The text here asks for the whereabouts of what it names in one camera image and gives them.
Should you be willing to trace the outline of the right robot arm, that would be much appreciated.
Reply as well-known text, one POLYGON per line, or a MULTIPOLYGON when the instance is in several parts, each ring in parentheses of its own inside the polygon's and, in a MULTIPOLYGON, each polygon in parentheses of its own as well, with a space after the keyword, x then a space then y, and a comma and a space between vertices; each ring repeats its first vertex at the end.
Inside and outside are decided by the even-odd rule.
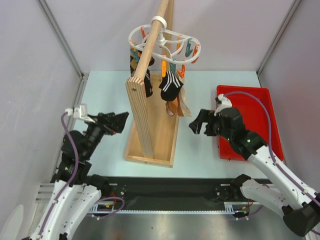
POLYGON ((189 128, 199 134, 203 123, 206 123, 205 135, 227 140, 234 152, 258 168, 277 189, 270 189, 242 174, 234 179, 230 188, 235 200, 247 198, 262 204, 282 217, 285 225, 299 237, 305 237, 319 224, 320 194, 279 160, 258 133, 246 128, 237 108, 219 112, 201 109, 189 128))

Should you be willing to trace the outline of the brown orange sock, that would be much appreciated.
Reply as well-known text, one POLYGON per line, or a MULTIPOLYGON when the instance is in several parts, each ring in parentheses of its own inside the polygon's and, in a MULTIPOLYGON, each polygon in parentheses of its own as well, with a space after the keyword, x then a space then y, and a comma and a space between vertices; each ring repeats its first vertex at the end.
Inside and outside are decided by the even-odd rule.
POLYGON ((166 106, 166 113, 171 117, 174 116, 175 114, 177 114, 179 117, 192 116, 192 112, 187 106, 186 92, 184 87, 180 89, 175 100, 167 101, 165 103, 165 106, 166 106))

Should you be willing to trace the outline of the black striped sock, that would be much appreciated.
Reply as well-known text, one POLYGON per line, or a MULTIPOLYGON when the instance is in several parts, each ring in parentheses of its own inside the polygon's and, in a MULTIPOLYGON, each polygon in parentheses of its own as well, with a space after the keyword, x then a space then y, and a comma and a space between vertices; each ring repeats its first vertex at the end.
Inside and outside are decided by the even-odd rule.
POLYGON ((153 85, 151 82, 151 73, 148 68, 147 68, 145 76, 144 76, 144 87, 145 87, 146 97, 147 98, 151 97, 153 95, 153 85))
POLYGON ((178 96, 184 83, 171 71, 166 71, 159 85, 160 96, 166 102, 172 102, 178 96))

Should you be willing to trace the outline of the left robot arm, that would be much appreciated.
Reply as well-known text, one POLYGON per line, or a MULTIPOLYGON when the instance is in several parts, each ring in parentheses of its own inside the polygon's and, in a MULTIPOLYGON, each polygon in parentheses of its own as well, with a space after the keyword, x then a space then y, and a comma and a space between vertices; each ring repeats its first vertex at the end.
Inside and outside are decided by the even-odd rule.
POLYGON ((81 113, 67 108, 60 117, 65 135, 61 162, 52 177, 53 191, 48 205, 29 240, 71 240, 90 209, 111 202, 106 214, 91 214, 96 220, 110 217, 125 206, 121 196, 113 194, 110 180, 98 174, 88 175, 90 159, 104 136, 123 132, 129 113, 81 113))

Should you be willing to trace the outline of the argyle sock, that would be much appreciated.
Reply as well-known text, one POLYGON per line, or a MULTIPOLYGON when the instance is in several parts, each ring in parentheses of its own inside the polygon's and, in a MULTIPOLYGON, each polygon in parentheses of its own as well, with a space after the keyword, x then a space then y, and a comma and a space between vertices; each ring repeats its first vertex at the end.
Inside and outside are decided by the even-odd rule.
POLYGON ((140 60, 139 51, 137 49, 130 49, 130 75, 133 76, 135 74, 136 68, 138 66, 140 60))

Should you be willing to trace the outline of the white round clip hanger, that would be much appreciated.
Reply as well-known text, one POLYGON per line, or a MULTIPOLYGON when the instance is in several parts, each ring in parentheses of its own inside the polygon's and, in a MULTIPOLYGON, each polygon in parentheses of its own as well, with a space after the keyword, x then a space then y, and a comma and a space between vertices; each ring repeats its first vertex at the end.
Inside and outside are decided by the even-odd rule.
POLYGON ((160 53, 153 50, 151 57, 166 61, 166 71, 170 70, 184 78, 186 65, 195 64, 200 57, 200 41, 195 37, 167 29, 167 21, 159 15, 154 16, 151 21, 161 23, 154 45, 163 51, 160 53))

